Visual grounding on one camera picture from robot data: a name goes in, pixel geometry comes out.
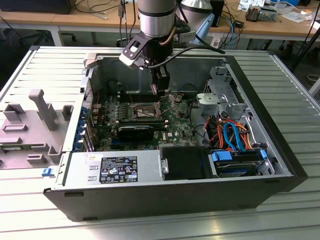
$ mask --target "aluminum extrusion table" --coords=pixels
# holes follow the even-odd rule
[[[28,99],[32,88],[42,88],[55,109],[79,101],[87,53],[110,51],[119,54],[121,49],[30,50],[0,93],[0,120],[8,103],[34,110]],[[300,160],[307,181],[257,209],[72,222],[42,194],[55,180],[41,177],[43,169],[0,170],[0,238],[291,240],[320,235],[320,106],[276,56],[264,51],[227,53],[238,61]]]

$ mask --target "computer case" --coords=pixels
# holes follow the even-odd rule
[[[77,0],[0,0],[2,12],[69,14]]]
[[[212,23],[212,27],[216,28],[219,25],[222,10],[225,5],[225,0],[211,0],[212,13],[214,14],[214,20]]]

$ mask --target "power supply label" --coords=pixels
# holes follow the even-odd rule
[[[138,181],[137,156],[103,157],[100,183],[132,183]]]

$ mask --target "sticker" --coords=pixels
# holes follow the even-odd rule
[[[102,184],[138,181],[137,156],[102,157],[100,169],[99,181]]]
[[[22,150],[21,147],[3,147],[1,149],[4,151]]]
[[[103,157],[102,154],[88,154],[87,161],[100,161],[100,159]]]

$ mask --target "wooden table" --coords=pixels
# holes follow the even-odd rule
[[[296,40],[303,41],[310,29],[310,21],[303,21],[295,23],[282,16],[278,16],[276,22],[246,21],[245,12],[238,11],[239,0],[226,0],[226,4],[230,13],[235,16],[236,20],[244,22],[242,38],[250,39],[270,39],[270,40]],[[89,0],[91,6],[101,4],[101,0]],[[95,11],[107,9],[119,4],[118,0],[113,0],[108,5],[97,6]],[[312,0],[309,7],[316,8],[319,2]],[[78,6],[79,9],[87,12],[87,2],[83,2]],[[133,24],[133,4],[126,5],[127,11],[127,26],[131,27]],[[82,32],[119,32],[120,20],[118,17],[118,8],[115,7],[107,11],[105,15],[107,19],[102,19],[89,13],[79,12],[73,9],[69,15],[52,14],[52,13],[29,13],[29,12],[0,12],[0,16],[4,18],[13,28],[17,29],[37,29],[49,30],[52,34],[54,44],[56,46],[63,46],[60,31],[82,31]],[[124,20],[122,21],[122,31],[125,32]],[[0,28],[7,28],[8,26],[0,20]],[[138,33],[140,30],[140,21],[136,20],[133,33]],[[222,19],[219,27],[213,27],[210,30],[209,36],[216,39],[225,37],[230,28],[226,21]],[[310,37],[313,36],[315,30],[311,31]]]

